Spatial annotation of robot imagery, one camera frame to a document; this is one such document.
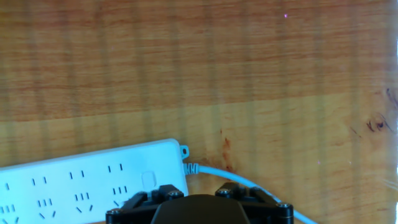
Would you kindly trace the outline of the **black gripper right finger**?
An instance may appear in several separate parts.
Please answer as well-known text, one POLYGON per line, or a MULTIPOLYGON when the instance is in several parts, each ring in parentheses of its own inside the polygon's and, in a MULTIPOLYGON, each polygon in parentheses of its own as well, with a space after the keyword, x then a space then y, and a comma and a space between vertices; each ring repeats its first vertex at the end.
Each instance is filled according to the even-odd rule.
POLYGON ((224 183, 216 197, 227 198, 229 205, 223 205, 232 215, 242 215, 248 223, 294 224, 294 207, 277 202, 259 187, 243 187, 235 182, 224 183))

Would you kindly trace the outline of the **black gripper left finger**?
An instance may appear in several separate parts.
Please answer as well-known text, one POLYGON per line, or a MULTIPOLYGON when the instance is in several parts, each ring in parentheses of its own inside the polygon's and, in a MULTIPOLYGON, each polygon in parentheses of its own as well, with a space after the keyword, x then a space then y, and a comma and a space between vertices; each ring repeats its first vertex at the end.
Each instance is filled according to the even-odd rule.
POLYGON ((161 185, 151 192, 138 192, 125 201, 121 208, 106 212, 107 224, 150 223, 162 203, 184 197, 173 185, 161 185))

